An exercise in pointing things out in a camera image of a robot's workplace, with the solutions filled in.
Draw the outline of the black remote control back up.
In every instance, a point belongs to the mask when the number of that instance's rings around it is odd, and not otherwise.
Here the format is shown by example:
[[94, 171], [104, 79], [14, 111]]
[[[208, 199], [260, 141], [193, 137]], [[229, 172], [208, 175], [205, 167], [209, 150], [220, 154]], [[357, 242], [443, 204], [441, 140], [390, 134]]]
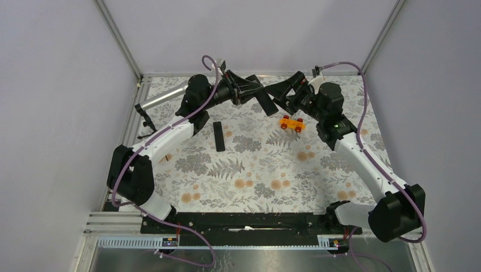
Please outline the black remote control back up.
[[216, 144], [216, 151], [217, 152], [225, 151], [225, 141], [223, 137], [222, 124], [220, 121], [213, 122], [213, 133], [214, 133], [214, 140]]

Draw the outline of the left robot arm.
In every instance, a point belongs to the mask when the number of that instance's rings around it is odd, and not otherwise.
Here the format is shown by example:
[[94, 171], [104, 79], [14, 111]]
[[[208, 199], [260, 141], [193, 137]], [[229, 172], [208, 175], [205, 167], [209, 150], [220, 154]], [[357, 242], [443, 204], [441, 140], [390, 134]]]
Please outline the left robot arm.
[[[242, 78], [227, 70], [219, 72], [213, 84], [205, 75], [196, 74], [165, 93], [137, 104], [137, 112], [152, 133], [131, 147], [121, 144], [114, 149], [107, 178], [113, 205], [122, 206], [123, 203], [116, 200], [122, 196], [127, 200], [126, 205], [136, 206], [155, 218], [154, 225], [161, 232], [171, 232], [176, 225], [176, 218], [171, 214], [174, 207], [155, 192], [154, 163], [195, 136], [209, 119], [208, 109], [226, 101], [244, 104], [265, 95], [256, 75]], [[180, 108], [163, 128], [157, 129], [147, 109], [179, 96], [182, 97]]]

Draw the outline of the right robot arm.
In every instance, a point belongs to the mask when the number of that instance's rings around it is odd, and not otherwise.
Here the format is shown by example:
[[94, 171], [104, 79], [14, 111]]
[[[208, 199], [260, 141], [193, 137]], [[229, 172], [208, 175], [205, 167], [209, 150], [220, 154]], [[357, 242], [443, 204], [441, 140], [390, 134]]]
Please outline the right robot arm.
[[377, 158], [355, 126], [343, 114], [341, 87], [332, 82], [308, 81], [297, 72], [280, 83], [264, 87], [273, 102], [289, 114], [302, 111], [317, 121], [319, 138], [354, 170], [370, 190], [374, 205], [338, 201], [326, 209], [325, 225], [332, 233], [347, 226], [371, 230], [386, 243], [394, 239], [420, 243], [427, 235], [425, 191], [409, 185]]

